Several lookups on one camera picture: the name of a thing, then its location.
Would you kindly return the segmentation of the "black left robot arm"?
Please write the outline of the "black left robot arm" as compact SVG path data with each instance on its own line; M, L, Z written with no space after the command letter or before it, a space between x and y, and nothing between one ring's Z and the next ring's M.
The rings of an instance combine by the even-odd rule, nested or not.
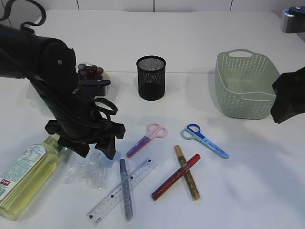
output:
M91 99L79 82L72 48L56 38L35 34L35 23L15 29L0 27L0 75L27 78L54 116L45 130L59 136L58 144L86 157L91 144L113 160L115 139L125 134L113 122L117 107L105 98Z

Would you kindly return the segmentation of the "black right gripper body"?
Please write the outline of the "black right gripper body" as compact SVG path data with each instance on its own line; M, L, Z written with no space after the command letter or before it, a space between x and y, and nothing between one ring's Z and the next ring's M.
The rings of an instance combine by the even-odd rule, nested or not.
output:
M275 123L280 124L289 118L305 112L305 69L283 73L273 83L276 95L271 108Z

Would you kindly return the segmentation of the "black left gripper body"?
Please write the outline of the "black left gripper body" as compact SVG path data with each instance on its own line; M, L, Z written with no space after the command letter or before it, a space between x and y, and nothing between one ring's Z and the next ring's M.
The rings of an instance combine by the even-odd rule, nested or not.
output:
M94 122L84 119L50 120L45 130L48 134L58 134L71 143L92 144L99 140L115 136L122 139L125 134L123 124L101 118Z

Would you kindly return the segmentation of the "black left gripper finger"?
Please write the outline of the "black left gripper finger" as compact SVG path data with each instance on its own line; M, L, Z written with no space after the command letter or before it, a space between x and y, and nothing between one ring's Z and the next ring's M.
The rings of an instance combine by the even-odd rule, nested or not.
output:
M102 151L109 160L113 160L116 153L115 137L106 136L99 139L95 145L95 149Z
M90 150L89 145L83 143L75 143L64 137L59 138L58 145L70 149L81 157L86 157Z

